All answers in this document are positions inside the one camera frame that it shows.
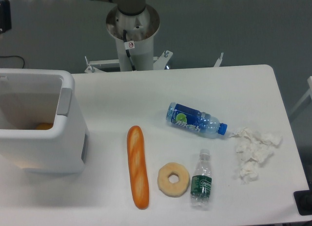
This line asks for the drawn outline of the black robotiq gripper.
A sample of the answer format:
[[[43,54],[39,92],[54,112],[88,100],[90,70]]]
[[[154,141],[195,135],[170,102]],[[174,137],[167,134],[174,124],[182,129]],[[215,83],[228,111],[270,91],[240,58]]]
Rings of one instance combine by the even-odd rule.
[[[12,29],[11,8],[9,0],[0,1],[0,33]]]

